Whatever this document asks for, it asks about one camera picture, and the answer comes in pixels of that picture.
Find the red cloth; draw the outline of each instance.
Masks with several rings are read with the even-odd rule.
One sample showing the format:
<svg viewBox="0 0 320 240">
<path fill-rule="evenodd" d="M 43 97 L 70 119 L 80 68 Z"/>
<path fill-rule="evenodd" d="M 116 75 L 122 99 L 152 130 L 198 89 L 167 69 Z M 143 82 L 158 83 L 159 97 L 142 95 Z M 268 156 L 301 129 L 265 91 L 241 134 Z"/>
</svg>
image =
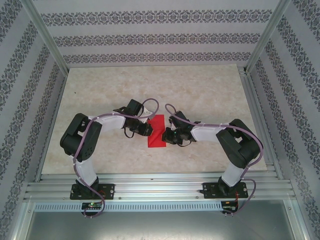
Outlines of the red cloth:
<svg viewBox="0 0 320 240">
<path fill-rule="evenodd" d="M 162 134 L 165 132 L 165 115 L 156 114 L 154 118 L 148 120 L 148 123 L 151 125 L 153 131 L 150 136 L 148 136 L 148 148 L 164 148 L 166 143 L 161 141 Z"/>
</svg>

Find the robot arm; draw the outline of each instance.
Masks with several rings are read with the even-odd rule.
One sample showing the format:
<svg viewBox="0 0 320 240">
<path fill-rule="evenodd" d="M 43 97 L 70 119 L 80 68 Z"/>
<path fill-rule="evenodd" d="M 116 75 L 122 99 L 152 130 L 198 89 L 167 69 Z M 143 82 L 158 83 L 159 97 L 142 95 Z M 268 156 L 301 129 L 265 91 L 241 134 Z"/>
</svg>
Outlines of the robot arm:
<svg viewBox="0 0 320 240">
<path fill-rule="evenodd" d="M 181 111 L 177 111 L 174 115 L 189 121 Z M 194 126 L 180 121 L 174 116 L 169 118 L 169 122 L 173 124 L 175 129 L 166 128 L 162 135 L 164 142 L 179 146 L 182 146 L 183 140 L 190 142 L 211 141 L 221 144 L 230 160 L 227 169 L 218 181 L 219 190 L 225 196 L 233 191 L 233 188 L 241 181 L 241 176 L 250 161 L 260 153 L 257 142 L 242 131 L 225 127 Z M 227 125 L 239 127 L 252 133 L 239 119 L 234 119 Z"/>
<path fill-rule="evenodd" d="M 149 116 L 151 114 L 151 112 L 149 112 L 141 103 L 133 99 L 127 107 L 121 107 L 120 109 L 113 111 L 113 113 L 121 113 L 127 116 L 137 116 L 139 112 L 141 112 L 141 117 Z M 60 146 L 67 155 L 71 157 L 75 156 L 82 140 L 81 133 L 86 130 L 89 122 L 93 118 L 94 117 L 86 116 L 82 113 L 75 115 L 60 140 Z M 129 128 L 133 133 L 142 136 L 150 136 L 153 129 L 150 124 L 146 123 L 147 119 L 147 117 L 143 119 L 134 119 L 120 115 L 107 115 L 93 121 L 87 131 L 82 148 L 76 157 L 75 167 L 79 177 L 91 188 L 97 190 L 99 179 L 95 173 L 91 156 L 95 151 L 100 133 L 114 129 Z M 76 180 L 76 184 L 79 188 L 80 195 L 88 198 L 92 198 L 95 195 L 95 193 L 90 191 L 79 178 Z"/>
</svg>

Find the white surface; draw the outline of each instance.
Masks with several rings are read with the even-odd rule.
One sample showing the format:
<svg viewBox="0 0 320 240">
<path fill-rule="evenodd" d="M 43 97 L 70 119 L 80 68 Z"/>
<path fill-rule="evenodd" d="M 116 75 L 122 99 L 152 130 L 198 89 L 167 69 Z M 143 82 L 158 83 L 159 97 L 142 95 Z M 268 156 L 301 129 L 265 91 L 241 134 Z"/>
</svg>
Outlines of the white surface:
<svg viewBox="0 0 320 240">
<path fill-rule="evenodd" d="M 229 185 L 229 187 L 233 187 L 237 182 L 239 182 L 240 176 L 243 172 L 244 169 L 236 167 L 232 162 L 230 162 L 221 178 Z"/>
<path fill-rule="evenodd" d="M 125 124 L 126 118 L 124 116 L 104 116 L 96 119 L 95 121 L 102 124 L 102 128 L 100 131 L 100 134 L 102 134 L 113 129 L 121 129 Z"/>
<path fill-rule="evenodd" d="M 87 160 L 82 162 L 76 162 L 76 170 L 78 171 L 80 177 L 84 180 L 86 184 L 91 186 L 97 179 L 95 169 L 92 163 L 92 159 L 89 157 Z"/>
<path fill-rule="evenodd" d="M 219 143 L 216 134 L 223 129 L 225 129 L 225 127 L 195 126 L 192 128 L 191 134 L 196 141 Z"/>
<path fill-rule="evenodd" d="M 255 128 L 236 65 L 143 66 L 72 68 L 46 155 L 43 174 L 73 174 L 72 160 L 60 147 L 60 138 L 77 113 L 97 116 L 126 106 L 130 99 L 155 98 L 158 114 L 169 127 L 171 103 L 187 119 L 229 123 L 241 119 Z M 155 104 L 148 102 L 148 110 Z M 148 148 L 140 135 L 126 138 L 122 129 L 102 133 L 92 162 L 96 173 L 222 172 L 229 160 L 219 143 L 193 142 L 188 147 Z M 262 159 L 252 170 L 266 170 Z"/>
</svg>

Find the wall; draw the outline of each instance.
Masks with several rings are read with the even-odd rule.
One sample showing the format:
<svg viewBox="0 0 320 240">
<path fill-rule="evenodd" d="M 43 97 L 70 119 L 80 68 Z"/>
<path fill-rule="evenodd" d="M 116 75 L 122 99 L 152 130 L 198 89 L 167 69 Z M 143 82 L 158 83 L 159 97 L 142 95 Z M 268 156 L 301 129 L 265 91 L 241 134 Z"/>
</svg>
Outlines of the wall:
<svg viewBox="0 0 320 240">
<path fill-rule="evenodd" d="M 0 240 L 48 140 L 64 76 L 17 0 L 0 1 Z"/>
<path fill-rule="evenodd" d="M 278 0 L 35 0 L 69 67 L 245 66 Z"/>
<path fill-rule="evenodd" d="M 290 2 L 251 72 L 283 175 L 320 239 L 320 0 Z"/>
</svg>

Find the purple cable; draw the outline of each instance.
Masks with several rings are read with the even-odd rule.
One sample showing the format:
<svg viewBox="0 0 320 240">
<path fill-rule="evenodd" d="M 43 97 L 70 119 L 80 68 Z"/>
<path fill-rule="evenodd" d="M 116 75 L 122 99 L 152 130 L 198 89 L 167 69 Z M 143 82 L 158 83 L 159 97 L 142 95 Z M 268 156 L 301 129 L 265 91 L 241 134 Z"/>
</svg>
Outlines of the purple cable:
<svg viewBox="0 0 320 240">
<path fill-rule="evenodd" d="M 250 137 L 252 137 L 252 138 L 256 141 L 256 143 L 258 144 L 259 149 L 260 149 L 260 155 L 259 155 L 259 157 L 258 157 L 257 160 L 255 160 L 254 162 L 248 164 L 248 166 L 246 166 L 245 170 L 243 171 L 243 173 L 242 173 L 241 176 L 240 176 L 240 178 L 241 178 L 242 180 L 244 180 L 244 181 L 246 181 L 246 180 L 252 181 L 253 184 L 254 184 L 254 187 L 253 187 L 252 193 L 251 193 L 251 195 L 249 196 L 249 198 L 247 199 L 247 201 L 243 204 L 243 206 L 242 206 L 238 211 L 236 211 L 236 213 L 238 213 L 238 212 L 239 212 L 240 210 L 242 210 L 242 209 L 244 208 L 244 206 L 250 201 L 250 199 L 253 197 L 253 195 L 254 195 L 254 193 L 255 193 L 255 191 L 256 191 L 256 186 L 257 186 L 257 184 L 256 184 L 255 180 L 253 180 L 253 179 L 251 179 L 251 178 L 246 178 L 246 179 L 244 179 L 243 177 L 244 177 L 244 175 L 246 174 L 246 172 L 248 171 L 248 169 L 249 169 L 252 165 L 257 164 L 257 163 L 262 159 L 262 157 L 263 157 L 263 155 L 264 155 L 264 148 L 263 148 L 261 142 L 259 141 L 259 139 L 258 139 L 254 134 L 252 134 L 251 132 L 249 132 L 249 131 L 241 128 L 241 127 L 238 127 L 238 126 L 231 126 L 231 125 L 228 125 L 228 124 L 194 123 L 194 122 L 191 122 L 191 121 L 188 121 L 188 120 L 184 120 L 184 119 L 176 116 L 174 113 L 172 113 L 172 112 L 168 109 L 168 106 L 170 106 L 170 107 L 172 107 L 172 108 L 174 109 L 174 113 L 176 113 L 176 108 L 175 108 L 173 105 L 169 104 L 169 103 L 167 103 L 166 105 L 164 105 L 165 109 L 168 111 L 168 113 L 169 113 L 171 116 L 175 117 L 176 119 L 178 119 L 178 120 L 180 120 L 180 121 L 182 121 L 182 122 L 185 122 L 185 123 L 187 123 L 187 124 L 191 124 L 191 125 L 194 125 L 194 126 L 214 127 L 214 128 L 230 128 L 230 129 L 239 130 L 239 131 L 241 131 L 241 132 L 249 135 Z"/>
<path fill-rule="evenodd" d="M 130 116 L 130 115 L 125 115 L 125 114 L 115 113 L 115 112 L 114 112 L 114 113 L 104 113 L 104 114 L 101 114 L 101 115 L 99 115 L 99 116 L 96 116 L 96 117 L 92 118 L 92 119 L 90 120 L 90 122 L 88 123 L 88 125 L 86 126 L 85 131 L 83 132 L 83 136 L 82 136 L 82 139 L 81 139 L 81 141 L 80 141 L 79 147 L 78 147 L 78 149 L 76 150 L 75 155 L 74 155 L 74 157 L 73 157 L 73 159 L 72 159 L 72 160 L 73 160 L 73 170 L 74 170 L 76 176 L 77 176 L 77 177 L 79 178 L 79 180 L 81 181 L 81 183 L 82 183 L 83 185 L 85 185 L 88 189 L 90 189 L 92 192 L 94 192 L 95 194 L 97 194 L 97 195 L 99 196 L 99 198 L 101 198 L 101 201 L 102 201 L 102 203 L 103 203 L 103 207 L 102 207 L 102 209 L 101 209 L 99 212 L 97 212 L 97 213 L 96 213 L 95 215 L 93 215 L 93 216 L 88 216 L 88 215 L 86 215 L 86 211 L 87 211 L 87 208 L 86 208 L 86 209 L 83 211 L 83 215 L 84 215 L 85 218 L 91 218 L 91 219 L 92 219 L 92 218 L 98 217 L 98 216 L 105 210 L 105 207 L 106 207 L 106 201 L 105 201 L 104 197 L 103 197 L 100 193 L 98 193 L 96 190 L 94 190 L 92 187 L 90 187 L 90 186 L 80 177 L 80 175 L 79 175 L 79 173 L 78 173 L 78 170 L 77 170 L 77 166 L 76 166 L 77 157 L 78 157 L 78 155 L 79 155 L 79 153 L 80 153 L 80 151 L 81 151 L 81 148 L 82 148 L 82 146 L 83 146 L 83 144 L 84 144 L 84 142 L 85 142 L 85 139 L 86 139 L 86 136 L 87 136 L 87 133 L 88 133 L 88 131 L 89 131 L 89 128 L 90 128 L 91 124 L 92 124 L 95 120 L 97 120 L 98 118 L 102 118 L 102 117 L 105 117 L 105 116 L 122 116 L 122 117 L 132 118 L 132 119 L 152 118 L 152 117 L 158 112 L 158 110 L 159 110 L 159 102 L 158 102 L 156 99 L 154 99 L 154 98 L 148 98 L 148 99 L 144 100 L 144 102 L 142 103 L 142 105 L 144 105 L 147 101 L 150 101 L 150 100 L 155 101 L 156 104 L 157 104 L 157 107 L 156 107 L 156 110 L 155 110 L 152 114 L 150 114 L 150 115 L 148 115 L 148 116 Z"/>
<path fill-rule="evenodd" d="M 248 199 L 245 201 L 245 203 L 240 207 L 240 209 L 239 209 L 238 211 L 236 211 L 236 212 L 231 212 L 231 211 L 229 211 L 229 210 L 225 210 L 225 209 L 224 209 L 223 211 L 229 212 L 229 213 L 227 213 L 227 215 L 233 216 L 233 215 L 236 215 L 236 214 L 238 214 L 239 212 L 241 212 L 242 209 L 244 209 L 245 205 L 247 205 L 247 203 L 250 201 L 250 199 L 254 196 L 254 193 L 255 193 L 256 188 L 257 188 L 257 183 L 256 183 L 256 181 L 253 180 L 252 178 L 243 178 L 242 180 L 243 180 L 243 181 L 252 181 L 252 182 L 253 182 L 253 190 L 252 190 L 252 193 L 250 194 L 250 196 L 248 197 Z"/>
</svg>

